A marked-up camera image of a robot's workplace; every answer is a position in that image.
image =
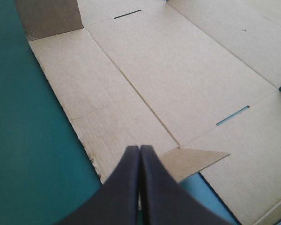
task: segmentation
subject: teal surface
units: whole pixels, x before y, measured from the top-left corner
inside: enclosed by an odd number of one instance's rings
[[[199,174],[181,185],[237,224]],[[0,0],[0,225],[52,224],[99,187],[27,44],[13,1]]]

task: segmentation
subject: cardboard flap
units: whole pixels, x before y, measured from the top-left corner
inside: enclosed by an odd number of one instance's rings
[[[220,151],[176,148],[162,155],[160,160],[171,176],[181,182],[228,155]]]
[[[15,0],[28,40],[83,28],[77,0]]]

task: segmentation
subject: cardboard panel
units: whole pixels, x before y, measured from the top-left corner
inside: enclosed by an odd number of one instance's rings
[[[272,207],[262,218],[254,225],[271,225],[281,220],[281,200]]]
[[[83,28],[77,0],[15,0],[28,40]]]
[[[277,90],[166,3],[86,29],[180,146]]]
[[[160,161],[177,182],[182,182],[190,175],[228,155],[220,151],[177,148],[160,156]]]
[[[127,145],[177,147],[85,30],[30,42],[54,93],[104,182]]]
[[[242,0],[281,27],[281,0]]]
[[[241,224],[281,219],[280,92],[186,147],[231,154],[201,173]]]
[[[160,0],[78,0],[84,26],[146,8]]]
[[[262,77],[281,86],[281,27],[241,0],[168,3]]]

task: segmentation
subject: teal table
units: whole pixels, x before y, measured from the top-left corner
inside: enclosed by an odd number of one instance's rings
[[[199,174],[181,185],[238,224]],[[13,1],[0,0],[0,225],[52,224],[99,188],[94,168],[29,48]]]

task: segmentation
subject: cardboard edge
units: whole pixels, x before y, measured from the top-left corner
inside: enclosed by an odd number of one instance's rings
[[[229,156],[229,153],[175,148],[160,156],[160,161],[177,182]]]
[[[25,36],[28,41],[34,41],[41,38],[55,36],[62,33],[71,32],[74,30],[79,30],[84,28],[82,24],[77,0],[59,0],[56,2],[54,1],[42,2],[41,0],[34,0],[28,2],[25,0],[14,0],[14,4],[15,4],[15,9],[20,18]],[[40,4],[46,5],[46,8],[39,7]],[[59,8],[56,7],[54,4],[64,4],[68,6],[68,8],[72,9],[72,11],[75,11],[75,15],[74,14],[72,15],[74,16],[74,20],[73,18],[71,18],[70,15],[67,15],[62,10],[59,10]],[[30,12],[30,14],[31,12],[34,12],[34,14],[38,15],[38,17],[30,21],[27,17],[27,12]],[[52,23],[53,24],[52,25],[51,23],[48,23],[48,19],[57,22]],[[72,26],[68,26],[67,19],[70,21],[74,21],[75,24],[73,24]],[[31,28],[36,29],[36,27],[38,26],[43,27],[42,28],[43,30],[38,30],[38,32],[35,32],[34,29],[31,29]]]
[[[253,225],[276,224],[281,221],[281,200],[278,201],[266,214],[258,219]]]

